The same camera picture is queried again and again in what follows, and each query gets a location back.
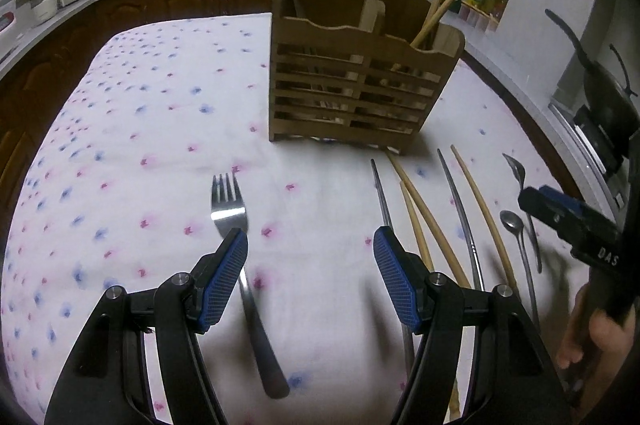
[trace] finger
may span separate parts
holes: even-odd
[[[595,310],[589,320],[589,334],[593,343],[605,353],[619,353],[626,357],[634,341],[635,308],[631,308],[623,326],[603,310]]]
[[[574,309],[569,315],[566,331],[560,342],[560,347],[558,347],[558,352],[556,353],[556,363],[560,369],[567,369],[569,365],[582,359],[582,346],[576,342],[575,337],[578,331],[580,314],[584,307],[584,296],[587,286],[588,285],[585,284],[575,295]]]

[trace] fork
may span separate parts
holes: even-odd
[[[246,207],[242,201],[240,187],[236,175],[233,174],[234,187],[231,189],[229,174],[225,174],[226,182],[213,176],[211,186],[211,219],[215,223],[220,236],[224,239],[232,228],[248,230],[249,222],[246,217]],[[238,278],[244,317],[249,330],[249,340],[254,350],[255,363],[262,381],[262,387],[267,396],[273,399],[284,398],[289,394],[289,384],[285,379],[280,364],[271,349],[271,344],[264,331],[254,296],[251,293],[244,267]]]

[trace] tablecloth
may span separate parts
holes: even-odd
[[[396,234],[415,250],[398,177],[374,149],[268,141],[270,25],[270,14],[215,17],[114,36],[47,133],[13,218],[0,308],[11,383],[38,423],[106,288],[157,287],[220,244],[209,218],[210,185],[225,172],[236,172],[247,205],[246,268],[291,387],[279,401],[264,394],[234,290],[220,323],[198,337],[229,423],[388,423],[406,380],[401,328],[372,254],[382,217],[369,159],[378,162]],[[500,98],[460,62],[401,161],[470,278],[435,154],[443,150],[492,287],[504,274],[450,144],[496,221],[500,209],[517,211],[518,184],[502,152],[524,163],[528,184],[557,183]],[[587,274],[553,231],[537,229],[545,271],[534,280],[543,338],[553,350]],[[516,241],[500,231],[528,309]],[[436,269],[451,275],[426,226],[425,234]],[[154,408],[170,422],[154,346],[148,335]],[[471,352],[465,333],[462,401]]]

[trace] screw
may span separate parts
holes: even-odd
[[[498,286],[498,294],[503,297],[511,297],[511,295],[513,295],[513,290],[506,284],[500,284],[500,286]]]
[[[447,282],[447,277],[439,271],[435,271],[429,276],[429,280],[436,286],[443,286]]]
[[[122,288],[120,286],[111,286],[106,292],[105,295],[107,299],[117,299],[120,295],[122,295]]]
[[[187,284],[190,278],[191,276],[188,273],[182,271],[180,273],[176,273],[171,278],[171,282],[173,282],[176,286],[182,286],[183,284]]]

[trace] black pan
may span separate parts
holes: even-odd
[[[638,95],[631,90],[629,77],[620,54],[613,44],[609,45],[625,74],[626,87],[624,88],[602,65],[589,59],[580,40],[564,20],[549,9],[545,10],[545,14],[566,33],[574,45],[578,60],[585,69],[584,94],[594,122],[602,128],[613,147],[620,154],[628,157],[629,138],[640,128],[640,117],[630,99],[631,95],[636,97]]]

